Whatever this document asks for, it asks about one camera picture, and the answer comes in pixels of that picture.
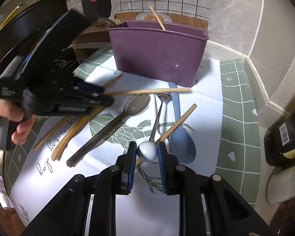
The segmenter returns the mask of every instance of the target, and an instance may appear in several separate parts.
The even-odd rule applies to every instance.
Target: purple container
[[[110,27],[117,69],[192,87],[208,40],[208,32],[182,24],[126,21]]]

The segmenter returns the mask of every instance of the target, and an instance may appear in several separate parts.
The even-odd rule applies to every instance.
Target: metal spoon
[[[162,106],[163,106],[163,102],[170,98],[171,95],[168,93],[157,93],[156,94],[158,96],[158,98],[161,100],[161,106],[159,107],[159,111],[157,113],[156,119],[155,119],[155,123],[151,132],[151,136],[150,139],[148,141],[144,141],[142,142],[139,146],[138,146],[138,157],[141,158],[141,160],[146,161],[146,162],[152,162],[156,157],[157,157],[157,147],[154,144],[154,137],[155,137],[155,133],[156,133],[156,129],[157,129],[157,125],[159,123],[159,117],[161,115],[161,110],[162,110]]]
[[[177,88],[174,82],[168,83],[170,88]],[[179,94],[172,92],[172,100],[174,106],[175,120],[180,118],[180,102]],[[171,152],[177,157],[181,163],[191,163],[196,158],[196,146],[189,133],[179,125],[177,129],[169,136],[169,145]]]
[[[111,130],[113,130],[118,123],[128,116],[135,115],[147,107],[150,102],[150,95],[138,94],[131,97],[126,104],[121,114],[115,117],[110,123],[103,127],[96,135],[94,135],[84,146],[82,146],[69,160],[67,160],[68,167],[75,166],[84,155],[94,148]]]

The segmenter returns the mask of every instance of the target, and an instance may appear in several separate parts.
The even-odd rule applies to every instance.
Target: barcode label
[[[287,132],[285,122],[279,127],[279,130],[281,134],[282,145],[285,145],[289,142],[289,133]]]

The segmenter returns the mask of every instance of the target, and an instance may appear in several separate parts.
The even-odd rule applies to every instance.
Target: finger
[[[19,122],[23,119],[24,113],[18,105],[0,99],[0,116],[8,118],[10,121]]]
[[[11,140],[16,145],[23,145],[27,139],[30,130],[24,131],[22,133],[14,132],[11,136]]]
[[[27,120],[21,121],[16,128],[16,132],[22,133],[24,131],[31,130],[31,128],[35,122],[35,118],[36,118],[36,115],[32,114]]]

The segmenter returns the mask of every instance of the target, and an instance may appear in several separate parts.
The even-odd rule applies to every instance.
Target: blue spoon
[[[170,88],[177,88],[177,85],[174,82],[168,83]],[[171,97],[173,100],[175,120],[180,118],[180,102],[179,94],[177,92],[172,92]],[[174,132],[169,136],[169,145],[173,155],[177,157],[181,163],[191,163],[196,158],[196,146],[192,140],[189,133],[179,125]]]

